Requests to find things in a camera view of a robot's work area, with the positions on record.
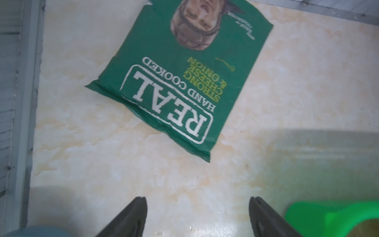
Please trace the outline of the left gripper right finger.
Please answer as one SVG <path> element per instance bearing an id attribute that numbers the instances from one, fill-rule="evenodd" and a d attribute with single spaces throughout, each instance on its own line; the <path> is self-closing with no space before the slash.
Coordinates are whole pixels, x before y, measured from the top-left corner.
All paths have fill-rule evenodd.
<path id="1" fill-rule="evenodd" d="M 261 197 L 251 197 L 249 217 L 255 237 L 303 237 Z"/>

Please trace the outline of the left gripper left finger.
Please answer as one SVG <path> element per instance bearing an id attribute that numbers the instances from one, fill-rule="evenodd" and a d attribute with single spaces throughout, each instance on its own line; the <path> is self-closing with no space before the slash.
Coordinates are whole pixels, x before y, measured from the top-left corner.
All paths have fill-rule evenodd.
<path id="1" fill-rule="evenodd" d="M 148 205 L 145 197 L 136 197 L 96 237 L 142 237 Z"/>

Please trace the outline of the dark green snack bag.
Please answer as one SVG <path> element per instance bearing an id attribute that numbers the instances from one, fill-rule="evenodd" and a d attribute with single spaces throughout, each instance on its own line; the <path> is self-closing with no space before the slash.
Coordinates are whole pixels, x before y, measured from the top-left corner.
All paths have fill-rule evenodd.
<path id="1" fill-rule="evenodd" d="M 248 1 L 148 1 L 87 87 L 209 162 L 272 28 Z"/>

